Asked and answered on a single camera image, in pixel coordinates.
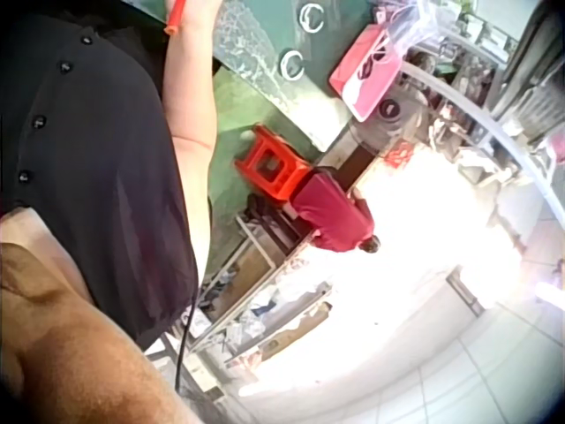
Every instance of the black cable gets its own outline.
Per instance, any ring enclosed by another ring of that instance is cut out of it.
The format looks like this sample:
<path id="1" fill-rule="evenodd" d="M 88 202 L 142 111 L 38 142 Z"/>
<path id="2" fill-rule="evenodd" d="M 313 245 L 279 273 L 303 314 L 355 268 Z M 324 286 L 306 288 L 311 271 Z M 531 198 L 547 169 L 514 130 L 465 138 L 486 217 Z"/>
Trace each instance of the black cable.
<path id="1" fill-rule="evenodd" d="M 194 311 L 196 310 L 196 303 L 199 297 L 199 291 L 195 290 L 194 294 L 192 295 L 192 307 L 191 312 L 188 314 L 188 320 L 186 320 L 185 331 L 183 332 L 183 338 L 180 342 L 180 348 L 178 350 L 178 358 L 177 358 L 177 373 L 175 374 L 175 392 L 180 395 L 180 371 L 183 367 L 183 358 L 185 357 L 185 347 L 186 347 L 186 339 L 188 338 L 188 332 L 192 324 L 192 319 L 194 318 Z"/>

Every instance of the bright light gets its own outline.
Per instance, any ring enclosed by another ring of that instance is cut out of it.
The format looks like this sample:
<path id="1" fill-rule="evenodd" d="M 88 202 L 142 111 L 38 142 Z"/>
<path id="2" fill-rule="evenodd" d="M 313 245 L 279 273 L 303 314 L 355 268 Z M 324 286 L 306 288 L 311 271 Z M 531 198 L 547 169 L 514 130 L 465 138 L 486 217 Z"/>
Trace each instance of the bright light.
<path id="1" fill-rule="evenodd" d="M 489 309 L 518 283 L 521 259 L 500 225 L 484 229 L 469 244 L 461 281 Z"/>
<path id="2" fill-rule="evenodd" d="M 318 328 L 262 363 L 254 371 L 260 382 L 244 386 L 240 396 L 318 386 L 364 366 L 444 284 L 436 278 L 421 287 L 422 281 L 460 263 L 492 212 L 478 206 L 457 167 L 429 148 L 418 148 L 402 170 L 378 164 L 359 188 L 381 250 L 324 256 L 318 265 L 312 247 L 300 254 L 314 277 L 333 265 L 328 302 L 334 308 Z"/>
<path id="3" fill-rule="evenodd" d="M 549 283 L 536 285 L 536 296 L 565 311 L 565 291 Z"/>

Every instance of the red pen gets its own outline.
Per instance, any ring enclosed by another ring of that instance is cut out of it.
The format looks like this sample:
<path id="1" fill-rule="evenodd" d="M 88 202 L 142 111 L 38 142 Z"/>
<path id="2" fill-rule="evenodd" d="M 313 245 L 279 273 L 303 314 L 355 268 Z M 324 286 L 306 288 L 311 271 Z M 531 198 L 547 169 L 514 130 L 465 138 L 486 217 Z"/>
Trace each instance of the red pen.
<path id="1" fill-rule="evenodd" d="M 176 0 L 173 5 L 173 10 L 170 11 L 169 22 L 165 28 L 165 33 L 167 35 L 174 35 L 178 32 L 178 27 L 180 27 L 180 21 L 183 17 L 183 11 L 185 10 L 186 0 Z"/>

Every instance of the hand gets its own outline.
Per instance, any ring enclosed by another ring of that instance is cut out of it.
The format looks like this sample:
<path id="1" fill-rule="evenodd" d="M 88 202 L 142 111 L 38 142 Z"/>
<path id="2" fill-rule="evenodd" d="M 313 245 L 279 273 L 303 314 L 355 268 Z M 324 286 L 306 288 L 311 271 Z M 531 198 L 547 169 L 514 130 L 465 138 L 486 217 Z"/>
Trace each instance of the hand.
<path id="1" fill-rule="evenodd" d="M 358 188 L 353 187 L 353 188 L 351 189 L 351 198 L 352 198 L 353 200 L 355 200 L 355 199 L 363 199 L 363 194 L 359 191 Z"/>
<path id="2" fill-rule="evenodd" d="M 185 0 L 185 10 L 181 25 L 214 29 L 215 18 L 223 0 Z M 175 0 L 165 0 L 167 16 L 172 11 Z"/>

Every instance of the red shirt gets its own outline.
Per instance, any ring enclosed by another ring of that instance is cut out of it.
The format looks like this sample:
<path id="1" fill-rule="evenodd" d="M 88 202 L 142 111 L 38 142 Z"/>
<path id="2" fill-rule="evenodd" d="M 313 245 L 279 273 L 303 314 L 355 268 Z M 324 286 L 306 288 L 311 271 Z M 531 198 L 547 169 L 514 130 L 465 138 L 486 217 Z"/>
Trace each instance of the red shirt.
<path id="1" fill-rule="evenodd" d="M 315 174 L 290 203 L 320 231 L 313 241 L 320 249 L 348 252 L 373 235 L 373 217 L 366 201 L 354 203 L 327 174 Z"/>

